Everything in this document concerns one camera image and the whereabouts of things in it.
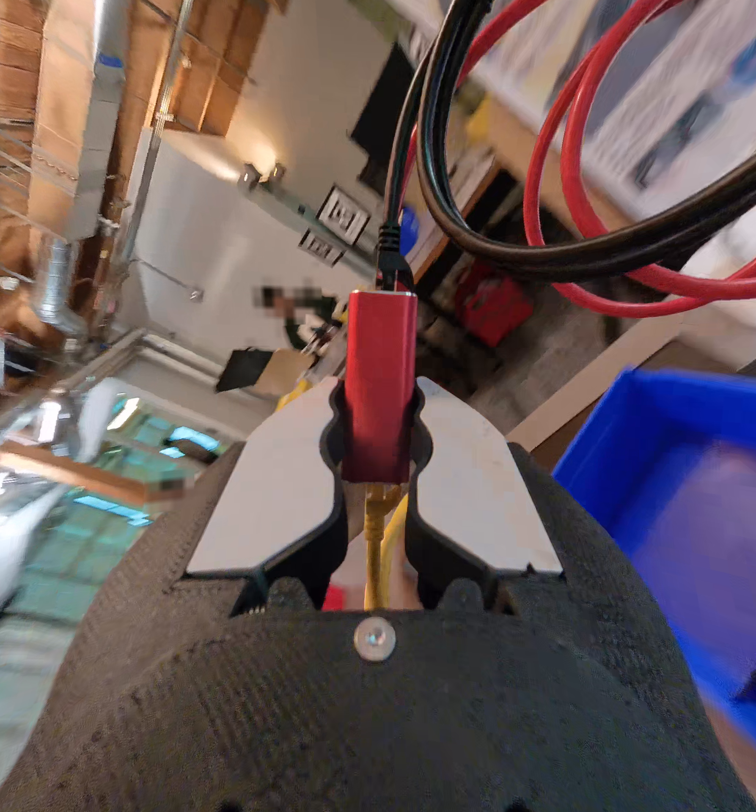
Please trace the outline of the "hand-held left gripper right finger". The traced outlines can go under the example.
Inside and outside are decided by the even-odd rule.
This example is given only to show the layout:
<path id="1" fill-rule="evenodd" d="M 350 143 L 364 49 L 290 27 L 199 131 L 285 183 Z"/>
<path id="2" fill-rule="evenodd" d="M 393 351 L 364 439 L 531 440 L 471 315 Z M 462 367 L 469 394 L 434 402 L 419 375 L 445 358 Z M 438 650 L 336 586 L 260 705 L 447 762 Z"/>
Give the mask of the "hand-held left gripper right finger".
<path id="1" fill-rule="evenodd" d="M 505 436 L 432 380 L 416 380 L 405 552 L 423 579 L 563 567 Z"/>

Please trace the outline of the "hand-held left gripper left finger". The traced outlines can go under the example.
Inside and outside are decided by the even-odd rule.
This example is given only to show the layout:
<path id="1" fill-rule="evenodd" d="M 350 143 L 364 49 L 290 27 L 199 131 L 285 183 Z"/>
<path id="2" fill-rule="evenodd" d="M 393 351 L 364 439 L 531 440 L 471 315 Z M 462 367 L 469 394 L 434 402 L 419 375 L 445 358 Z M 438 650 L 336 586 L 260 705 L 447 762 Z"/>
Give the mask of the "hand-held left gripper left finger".
<path id="1" fill-rule="evenodd" d="M 251 433 L 186 573 L 329 579 L 348 549 L 339 400 L 327 377 Z"/>

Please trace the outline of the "red ethernet splitter box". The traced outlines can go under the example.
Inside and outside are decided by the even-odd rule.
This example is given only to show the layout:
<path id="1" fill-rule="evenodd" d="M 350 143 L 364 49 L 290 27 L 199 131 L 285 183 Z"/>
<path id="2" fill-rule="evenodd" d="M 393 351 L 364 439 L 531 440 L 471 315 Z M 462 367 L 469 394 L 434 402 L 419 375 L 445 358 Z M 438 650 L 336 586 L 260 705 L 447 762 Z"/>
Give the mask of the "red ethernet splitter box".
<path id="1" fill-rule="evenodd" d="M 343 460 L 349 482 L 408 481 L 417 303 L 409 291 L 350 295 Z"/>

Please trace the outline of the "blue plastic bin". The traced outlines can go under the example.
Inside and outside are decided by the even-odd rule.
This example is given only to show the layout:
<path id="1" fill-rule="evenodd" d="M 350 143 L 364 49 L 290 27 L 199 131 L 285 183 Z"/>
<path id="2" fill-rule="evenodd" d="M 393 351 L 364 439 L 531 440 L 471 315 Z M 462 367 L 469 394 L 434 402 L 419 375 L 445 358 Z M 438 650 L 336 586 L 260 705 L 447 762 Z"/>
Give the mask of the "blue plastic bin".
<path id="1" fill-rule="evenodd" d="M 643 578 L 700 692 L 756 746 L 756 378 L 626 370 L 553 476 Z"/>

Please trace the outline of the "red fabric bag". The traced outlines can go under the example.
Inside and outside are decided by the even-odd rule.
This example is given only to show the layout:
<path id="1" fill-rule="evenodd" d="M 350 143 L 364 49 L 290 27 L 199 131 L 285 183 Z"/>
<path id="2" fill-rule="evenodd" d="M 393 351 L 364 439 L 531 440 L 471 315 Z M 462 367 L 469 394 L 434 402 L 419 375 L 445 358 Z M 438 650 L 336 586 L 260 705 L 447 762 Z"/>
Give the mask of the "red fabric bag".
<path id="1" fill-rule="evenodd" d="M 534 303 L 523 287 L 491 264 L 474 260 L 454 292 L 457 321 L 485 347 L 496 349 L 531 318 Z"/>

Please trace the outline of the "black monitor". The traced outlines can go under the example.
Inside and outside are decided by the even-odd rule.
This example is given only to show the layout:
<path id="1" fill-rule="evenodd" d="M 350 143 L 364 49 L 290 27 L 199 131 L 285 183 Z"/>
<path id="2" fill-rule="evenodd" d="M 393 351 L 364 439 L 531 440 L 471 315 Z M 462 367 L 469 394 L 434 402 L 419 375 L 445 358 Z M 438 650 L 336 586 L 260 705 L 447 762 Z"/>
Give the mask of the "black monitor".
<path id="1" fill-rule="evenodd" d="M 387 167 L 396 127 L 414 75 L 413 64 L 395 42 L 349 138 L 366 156 Z"/>

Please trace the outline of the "framed wall marker sign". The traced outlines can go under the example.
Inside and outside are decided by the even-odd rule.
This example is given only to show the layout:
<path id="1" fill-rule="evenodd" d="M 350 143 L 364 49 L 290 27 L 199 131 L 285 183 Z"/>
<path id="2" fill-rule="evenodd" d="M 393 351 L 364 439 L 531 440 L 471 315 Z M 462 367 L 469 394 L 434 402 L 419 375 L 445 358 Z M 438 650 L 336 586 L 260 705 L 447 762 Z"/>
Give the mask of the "framed wall marker sign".
<path id="1" fill-rule="evenodd" d="M 312 229 L 305 231 L 298 247 L 327 267 L 334 267 L 345 255 L 345 250 Z"/>
<path id="2" fill-rule="evenodd" d="M 333 184 L 316 219 L 345 244 L 355 246 L 370 222 L 371 214 L 341 186 Z"/>

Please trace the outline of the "silver air duct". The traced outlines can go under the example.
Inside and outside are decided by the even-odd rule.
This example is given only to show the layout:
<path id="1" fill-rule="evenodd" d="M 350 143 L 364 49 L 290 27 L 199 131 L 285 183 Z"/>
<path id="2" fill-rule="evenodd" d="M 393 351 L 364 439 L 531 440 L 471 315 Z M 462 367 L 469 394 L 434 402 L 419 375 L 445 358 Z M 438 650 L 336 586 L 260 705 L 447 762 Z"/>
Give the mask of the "silver air duct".
<path id="1" fill-rule="evenodd" d="M 80 245 L 96 233 L 125 85 L 129 2 L 54 1 L 43 30 L 27 219 L 30 305 L 69 340 L 85 321 L 68 304 Z"/>

